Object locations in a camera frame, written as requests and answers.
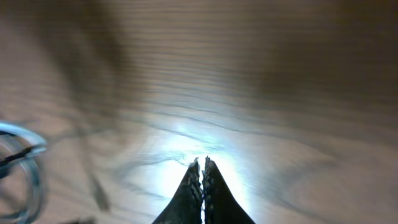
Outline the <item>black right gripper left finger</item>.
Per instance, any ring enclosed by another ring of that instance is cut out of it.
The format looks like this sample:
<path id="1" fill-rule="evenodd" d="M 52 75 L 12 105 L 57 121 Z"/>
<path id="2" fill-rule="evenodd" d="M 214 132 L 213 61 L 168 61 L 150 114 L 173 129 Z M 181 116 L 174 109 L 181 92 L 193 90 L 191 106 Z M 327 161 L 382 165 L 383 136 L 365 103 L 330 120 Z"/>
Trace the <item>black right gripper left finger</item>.
<path id="1" fill-rule="evenodd" d="M 153 224 L 202 224 L 203 193 L 200 165 L 196 158 L 189 166 L 174 196 Z"/>

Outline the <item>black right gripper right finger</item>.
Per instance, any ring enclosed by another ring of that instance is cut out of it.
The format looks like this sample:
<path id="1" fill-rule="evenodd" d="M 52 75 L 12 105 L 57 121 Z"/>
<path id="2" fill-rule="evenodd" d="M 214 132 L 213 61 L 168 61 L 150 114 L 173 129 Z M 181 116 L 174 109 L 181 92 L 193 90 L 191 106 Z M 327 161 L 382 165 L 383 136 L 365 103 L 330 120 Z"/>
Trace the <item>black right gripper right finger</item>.
<path id="1" fill-rule="evenodd" d="M 208 156 L 202 184 L 206 224 L 254 224 L 233 197 L 216 163 Z"/>

